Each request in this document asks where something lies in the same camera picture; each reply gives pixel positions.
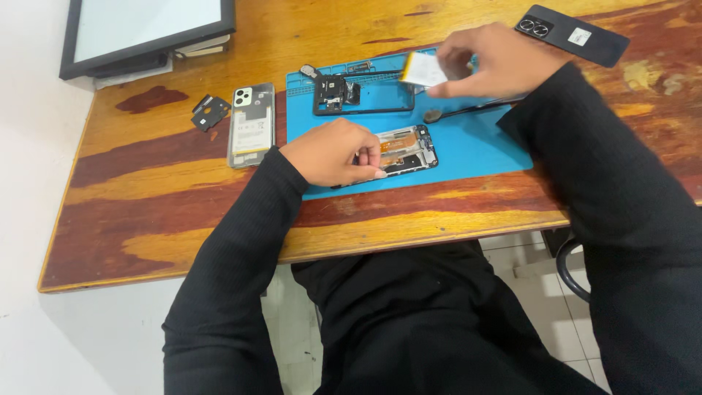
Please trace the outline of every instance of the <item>white phone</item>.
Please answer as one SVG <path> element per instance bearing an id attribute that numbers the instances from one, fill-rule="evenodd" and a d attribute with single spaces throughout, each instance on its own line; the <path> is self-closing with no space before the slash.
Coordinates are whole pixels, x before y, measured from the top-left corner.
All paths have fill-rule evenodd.
<path id="1" fill-rule="evenodd" d="M 227 163 L 235 169 L 257 166 L 275 144 L 273 84 L 244 86 L 234 91 Z"/>

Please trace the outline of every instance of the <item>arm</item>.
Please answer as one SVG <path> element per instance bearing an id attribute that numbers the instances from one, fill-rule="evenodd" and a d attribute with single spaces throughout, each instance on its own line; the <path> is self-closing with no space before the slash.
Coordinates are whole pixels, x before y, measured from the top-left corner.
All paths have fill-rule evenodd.
<path id="1" fill-rule="evenodd" d="M 360 152 L 359 164 L 351 159 Z M 282 394 L 261 312 L 283 239 L 310 183 L 382 176 L 380 142 L 336 119 L 273 147 L 195 257 L 163 325 L 167 394 Z"/>
<path id="2" fill-rule="evenodd" d="M 702 216 L 692 199 L 572 64 L 497 24 L 453 33 L 437 56 L 466 52 L 480 70 L 429 94 L 533 91 L 498 124 L 543 162 L 569 206 L 613 391 L 702 388 Z"/>

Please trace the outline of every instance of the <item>hand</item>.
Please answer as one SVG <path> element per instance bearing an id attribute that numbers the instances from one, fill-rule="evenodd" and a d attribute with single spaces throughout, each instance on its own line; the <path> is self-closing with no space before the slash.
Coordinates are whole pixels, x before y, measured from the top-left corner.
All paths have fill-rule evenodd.
<path id="1" fill-rule="evenodd" d="M 387 176 L 378 168 L 378 137 L 344 118 L 310 129 L 280 148 L 280 153 L 313 185 L 347 185 Z M 358 164 L 352 164 L 356 153 Z"/>
<path id="2" fill-rule="evenodd" d="M 473 53 L 478 55 L 477 73 L 436 85 L 429 96 L 508 98 L 533 91 L 565 64 L 501 23 L 451 33 L 437 57 L 447 75 L 456 75 L 457 69 L 467 70 L 465 64 Z"/>

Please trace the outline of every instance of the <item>pry tool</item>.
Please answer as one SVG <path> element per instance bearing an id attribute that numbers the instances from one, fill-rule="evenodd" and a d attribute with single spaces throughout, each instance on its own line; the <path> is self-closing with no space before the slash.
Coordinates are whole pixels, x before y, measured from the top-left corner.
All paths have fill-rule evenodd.
<path id="1" fill-rule="evenodd" d="M 514 97 L 514 98 L 499 98 L 499 99 L 485 102 L 483 104 L 471 105 L 470 107 L 462 108 L 460 110 L 447 112 L 446 114 L 442 113 L 441 110 L 428 110 L 427 112 L 424 113 L 424 123 L 433 124 L 434 122 L 437 122 L 439 119 L 450 117 L 450 116 L 456 115 L 456 114 L 463 114 L 464 112 L 474 112 L 474 111 L 480 111 L 480 110 L 487 110 L 488 108 L 497 107 L 498 105 L 518 103 L 518 102 L 524 100 L 525 97 L 526 96 L 518 96 L 518 97 Z"/>

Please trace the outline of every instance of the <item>wooden desk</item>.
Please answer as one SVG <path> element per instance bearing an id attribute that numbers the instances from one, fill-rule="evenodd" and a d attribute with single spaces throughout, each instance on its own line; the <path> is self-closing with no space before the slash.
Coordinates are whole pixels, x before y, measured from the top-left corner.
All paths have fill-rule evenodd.
<path id="1" fill-rule="evenodd" d="M 532 0 L 238 1 L 229 53 L 95 94 L 39 281 L 40 292 L 183 276 L 255 169 L 225 156 L 229 118 L 190 122 L 209 93 L 273 82 L 286 140 L 285 73 L 437 45 L 454 30 L 514 25 Z M 699 1 L 547 0 L 631 38 L 616 67 L 577 59 L 588 80 L 702 203 Z M 281 263 L 565 226 L 535 170 L 304 202 Z"/>

